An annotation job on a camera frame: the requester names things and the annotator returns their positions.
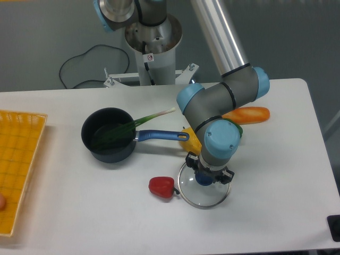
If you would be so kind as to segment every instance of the yellow tray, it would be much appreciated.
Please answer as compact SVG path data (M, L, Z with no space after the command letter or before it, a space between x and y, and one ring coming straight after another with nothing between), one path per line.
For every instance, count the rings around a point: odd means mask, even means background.
M46 120L46 114L0 110L0 193L6 199L0 210L2 236L13 234Z

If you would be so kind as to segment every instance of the orange carrot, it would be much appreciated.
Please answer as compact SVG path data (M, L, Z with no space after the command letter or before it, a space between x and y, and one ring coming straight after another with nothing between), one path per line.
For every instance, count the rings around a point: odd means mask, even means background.
M222 117L229 118L238 125L245 125L268 120L270 112L265 107L242 107L226 113Z

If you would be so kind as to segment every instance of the green onion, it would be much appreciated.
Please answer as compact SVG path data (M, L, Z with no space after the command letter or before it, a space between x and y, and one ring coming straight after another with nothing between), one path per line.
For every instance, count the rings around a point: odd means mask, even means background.
M120 125L118 127L115 127L107 132L105 132L99 139L97 139L97 141L95 142L95 144L93 144L93 148L98 148L100 146L102 146L103 144L107 144L115 142L117 139L122 138L124 135L126 135L128 132L131 132L132 130L134 130L137 126L140 126L141 124L144 124L147 121L150 121L153 118L168 114L168 113L172 113L176 110L175 107L168 109L168 110L164 110L162 112L159 113L154 113L151 114L149 116L145 116L143 118L139 118L135 121L131 121L128 122L126 124Z

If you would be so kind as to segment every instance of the gray wall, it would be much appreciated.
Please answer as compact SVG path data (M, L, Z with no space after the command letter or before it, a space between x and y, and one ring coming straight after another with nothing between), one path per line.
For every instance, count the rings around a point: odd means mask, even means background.
M271 79L305 79L323 130L340 110L340 1L229 0L226 5L253 65L264 68ZM194 62L200 65L197 81L219 81L190 2L169 0L168 12L183 27L177 69ZM128 72L137 71L123 30L105 33L92 1L0 3L0 91L63 89L58 78L61 65L96 44L127 50ZM83 80L104 79L104 67L109 73L122 73L125 66L124 55L99 48L67 65L63 79L72 87ZM326 146L340 184L339 130Z

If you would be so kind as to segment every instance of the light blue joint cap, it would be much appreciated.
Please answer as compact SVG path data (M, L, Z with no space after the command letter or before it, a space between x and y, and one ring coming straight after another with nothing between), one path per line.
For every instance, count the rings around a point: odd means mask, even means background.
M99 20L101 21L103 27L104 27L104 30L105 32L113 32L113 30L109 27L109 25L106 23L103 15L101 14L100 12L100 8L99 8L99 5L98 5L98 1L97 0L93 0L93 5L95 7L95 10L96 10L96 13L98 15L98 18Z
M182 111L182 114L184 114L184 110L193 96L202 89L204 89L204 87L201 84L193 83L178 93L176 101Z
M240 132L227 120L211 123L205 133L204 142L211 155L218 159L229 159L240 143Z
M269 88L270 88L270 82L269 82L268 75L265 73L265 71L262 68L253 67L253 69L256 71L258 79L259 79L259 90L256 96L256 99L258 99L260 97L263 97L266 93L268 93Z

